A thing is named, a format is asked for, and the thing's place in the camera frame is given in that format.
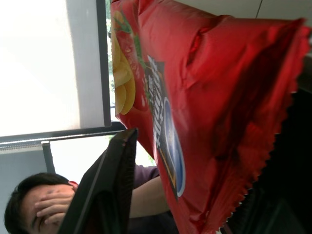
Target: gray partition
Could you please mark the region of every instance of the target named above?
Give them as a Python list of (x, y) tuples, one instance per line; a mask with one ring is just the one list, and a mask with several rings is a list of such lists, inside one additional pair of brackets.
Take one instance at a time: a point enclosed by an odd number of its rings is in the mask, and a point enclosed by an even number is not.
[(7, 231), (3, 214), (10, 193), (24, 178), (39, 172), (47, 172), (41, 144), (27, 147), (12, 146), (0, 149), (0, 233)]

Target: window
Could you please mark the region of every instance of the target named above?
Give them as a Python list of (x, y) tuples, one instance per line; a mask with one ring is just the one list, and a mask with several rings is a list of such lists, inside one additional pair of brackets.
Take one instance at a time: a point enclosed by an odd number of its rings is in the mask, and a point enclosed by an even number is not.
[(0, 137), (104, 126), (108, 62), (96, 2), (0, 1)]
[[(108, 147), (113, 136), (95, 136), (51, 142), (56, 173), (79, 183), (84, 173)], [(137, 142), (136, 164), (155, 166), (155, 161)]]

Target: black hair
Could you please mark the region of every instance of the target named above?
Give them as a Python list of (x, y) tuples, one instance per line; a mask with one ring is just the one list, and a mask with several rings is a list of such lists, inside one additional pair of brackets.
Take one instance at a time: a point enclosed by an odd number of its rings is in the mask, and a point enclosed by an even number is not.
[(58, 174), (39, 173), (24, 179), (14, 189), (6, 205), (4, 225), (10, 234), (28, 234), (25, 230), (24, 219), (21, 215), (21, 204), (26, 194), (40, 185), (68, 184), (69, 180)]

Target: purple shirt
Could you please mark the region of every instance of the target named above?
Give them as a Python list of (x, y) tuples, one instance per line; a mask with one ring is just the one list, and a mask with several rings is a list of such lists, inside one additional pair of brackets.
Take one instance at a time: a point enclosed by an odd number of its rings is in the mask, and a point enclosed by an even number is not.
[[(136, 165), (134, 189), (159, 176), (157, 167)], [(129, 220), (128, 234), (178, 234), (171, 212)]]

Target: fingers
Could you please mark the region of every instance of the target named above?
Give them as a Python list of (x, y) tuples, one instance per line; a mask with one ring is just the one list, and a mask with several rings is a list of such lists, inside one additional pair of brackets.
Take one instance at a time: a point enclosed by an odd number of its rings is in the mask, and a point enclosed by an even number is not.
[(66, 192), (66, 193), (52, 193), (52, 194), (46, 194), (41, 198), (41, 201), (44, 200), (50, 200), (50, 199), (56, 199), (56, 198), (72, 198), (74, 196), (75, 192)]
[(65, 217), (65, 213), (58, 213), (48, 217), (44, 223), (51, 224), (51, 223), (61, 223)]
[(37, 212), (37, 217), (43, 217), (46, 215), (54, 215), (57, 213), (65, 213), (67, 212), (69, 204), (56, 204), (49, 206), (39, 212)]
[(69, 205), (72, 201), (71, 197), (68, 198), (55, 198), (50, 200), (44, 200), (35, 203), (35, 208), (44, 209), (53, 205)]

